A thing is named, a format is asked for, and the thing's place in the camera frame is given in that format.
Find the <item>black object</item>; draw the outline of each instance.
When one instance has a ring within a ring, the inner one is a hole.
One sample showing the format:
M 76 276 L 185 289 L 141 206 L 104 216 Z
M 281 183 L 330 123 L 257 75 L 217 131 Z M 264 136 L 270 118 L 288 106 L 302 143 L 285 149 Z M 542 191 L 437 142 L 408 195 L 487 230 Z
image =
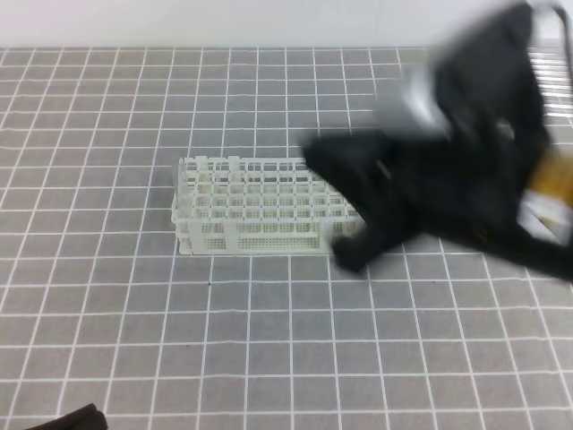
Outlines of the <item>black object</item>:
M 567 16 L 555 11 L 567 30 Z M 528 4 L 497 14 L 434 69 L 433 95 L 450 135 L 407 139 L 366 130 L 315 136 L 303 146 L 308 168 L 365 221 L 362 231 L 332 244 L 341 267 L 360 272 L 425 231 L 573 280 L 573 245 L 535 239 L 517 223 L 527 181 L 552 146 L 527 54 L 533 14 Z
M 29 428 L 28 430 L 107 430 L 107 422 L 104 414 L 89 404 L 68 415 Z

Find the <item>table surface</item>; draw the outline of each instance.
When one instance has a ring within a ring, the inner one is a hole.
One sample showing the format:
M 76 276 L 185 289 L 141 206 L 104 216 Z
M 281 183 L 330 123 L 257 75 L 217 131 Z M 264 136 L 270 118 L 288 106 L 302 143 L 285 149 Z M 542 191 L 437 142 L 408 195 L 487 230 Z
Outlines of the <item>table surface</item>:
M 421 48 L 0 53 L 0 428 L 94 402 L 127 429 L 569 429 L 570 285 L 424 237 L 368 280 L 328 256 L 188 257 L 185 156 L 296 157 L 372 126 Z M 532 53 L 573 142 L 562 56 Z

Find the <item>white wall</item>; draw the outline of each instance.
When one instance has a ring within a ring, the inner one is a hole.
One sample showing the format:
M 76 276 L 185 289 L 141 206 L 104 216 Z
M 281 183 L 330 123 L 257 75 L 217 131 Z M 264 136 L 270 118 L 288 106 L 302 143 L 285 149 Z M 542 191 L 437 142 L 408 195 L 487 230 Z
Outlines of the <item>white wall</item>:
M 0 46 L 427 45 L 508 1 L 4 0 Z
M 546 3 L 552 3 L 548 0 L 543 0 Z M 569 17 L 573 20 L 573 0 L 557 0 L 555 3 L 562 4 L 569 13 Z M 557 19 L 555 14 L 550 14 L 546 17 L 540 18 L 537 21 L 537 38 L 539 39 L 562 39 L 561 22 Z

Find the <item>gray grid mat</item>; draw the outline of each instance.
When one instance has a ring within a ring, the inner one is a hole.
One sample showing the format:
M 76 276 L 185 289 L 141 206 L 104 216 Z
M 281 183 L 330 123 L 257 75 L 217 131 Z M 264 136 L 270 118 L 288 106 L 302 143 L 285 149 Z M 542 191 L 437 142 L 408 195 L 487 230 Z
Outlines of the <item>gray grid mat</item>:
M 570 429 L 569 286 L 431 238 L 367 282 L 324 256 L 176 255 L 179 157 L 297 156 L 424 56 L 4 51 L 0 427 L 94 402 L 113 430 Z M 557 57 L 533 56 L 573 142 Z

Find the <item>yellow label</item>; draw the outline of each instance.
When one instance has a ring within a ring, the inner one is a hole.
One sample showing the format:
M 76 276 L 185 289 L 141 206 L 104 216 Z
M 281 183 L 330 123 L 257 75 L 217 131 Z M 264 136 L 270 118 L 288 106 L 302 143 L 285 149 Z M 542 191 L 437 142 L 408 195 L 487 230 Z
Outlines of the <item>yellow label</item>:
M 573 155 L 548 150 L 527 189 L 573 208 Z

